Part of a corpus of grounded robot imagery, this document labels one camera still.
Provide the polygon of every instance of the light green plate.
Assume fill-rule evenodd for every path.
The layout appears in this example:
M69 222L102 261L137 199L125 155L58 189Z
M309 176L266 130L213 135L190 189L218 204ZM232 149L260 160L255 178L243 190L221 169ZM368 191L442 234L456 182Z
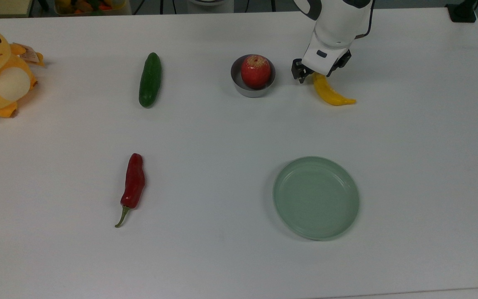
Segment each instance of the light green plate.
M359 192L340 165L321 157L302 157L277 176L274 204L281 219L298 235L328 240L357 217Z

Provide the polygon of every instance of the silver bowl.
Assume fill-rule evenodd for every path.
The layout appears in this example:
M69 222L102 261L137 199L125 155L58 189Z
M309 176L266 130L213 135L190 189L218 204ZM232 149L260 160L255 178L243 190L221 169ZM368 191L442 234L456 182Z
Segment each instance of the silver bowl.
M243 82L243 79L241 78L241 65L243 64L243 61L250 55L251 54L239 57L234 62L234 64L232 64L232 70L231 70L232 80L234 82L235 89L237 89L237 91L239 91L240 94L246 97L260 97L265 95L269 91L272 83L274 83L274 79L276 77L276 69L274 68L274 65L272 64L272 62L269 59L267 59L267 61L269 62L269 65L271 66L271 77L267 81L267 84L265 84L264 87L261 87L259 89L253 89L248 87Z

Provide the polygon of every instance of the banana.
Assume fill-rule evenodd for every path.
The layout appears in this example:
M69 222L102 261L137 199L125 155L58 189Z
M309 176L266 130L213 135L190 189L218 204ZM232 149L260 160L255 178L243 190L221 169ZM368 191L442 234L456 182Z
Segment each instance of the banana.
M317 91L318 95L328 104L341 106L351 105L357 102L352 98L344 97L337 91L334 91L333 88L330 87L326 76L323 74L319 74L317 72L313 73L313 85L315 86L315 90Z

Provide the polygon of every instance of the apple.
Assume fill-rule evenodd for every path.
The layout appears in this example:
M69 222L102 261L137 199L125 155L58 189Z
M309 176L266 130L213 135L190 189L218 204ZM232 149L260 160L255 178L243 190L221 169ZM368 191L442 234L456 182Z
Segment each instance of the apple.
M249 55L241 64L241 78L250 88L260 89L271 77L271 65L261 55Z

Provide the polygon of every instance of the cucumber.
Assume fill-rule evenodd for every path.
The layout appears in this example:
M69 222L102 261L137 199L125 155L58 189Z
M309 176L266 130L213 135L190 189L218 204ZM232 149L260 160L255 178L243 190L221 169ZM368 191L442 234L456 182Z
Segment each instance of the cucumber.
M141 106L150 108L156 101L161 85L161 61L154 52L145 60L141 74L139 101Z

